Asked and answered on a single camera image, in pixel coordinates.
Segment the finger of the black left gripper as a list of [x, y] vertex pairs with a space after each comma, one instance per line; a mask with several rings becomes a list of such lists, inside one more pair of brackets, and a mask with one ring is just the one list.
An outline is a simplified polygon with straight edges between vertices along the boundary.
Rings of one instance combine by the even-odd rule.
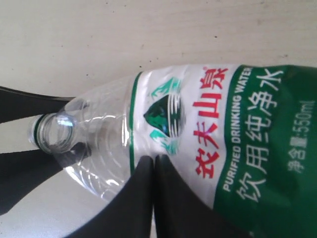
[[80, 142], [66, 153], [62, 163], [42, 150], [1, 153], [0, 155], [0, 214], [8, 213], [18, 202], [45, 181], [74, 166], [75, 150], [84, 159], [91, 155], [91, 148]]
[[0, 88], [1, 123], [58, 112], [73, 97], [46, 96], [7, 87]]

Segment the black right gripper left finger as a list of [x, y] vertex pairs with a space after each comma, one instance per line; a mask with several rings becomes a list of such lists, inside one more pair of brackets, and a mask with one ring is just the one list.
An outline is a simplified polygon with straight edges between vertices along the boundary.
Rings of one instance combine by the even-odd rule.
[[68, 238], [149, 238], [153, 215], [154, 161], [143, 156], [116, 197]]

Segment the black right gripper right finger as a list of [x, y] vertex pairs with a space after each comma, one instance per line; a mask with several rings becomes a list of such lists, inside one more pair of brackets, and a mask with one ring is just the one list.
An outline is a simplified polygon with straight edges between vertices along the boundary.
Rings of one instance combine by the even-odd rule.
[[155, 224], [159, 238], [247, 238], [206, 206], [167, 155], [155, 158]]

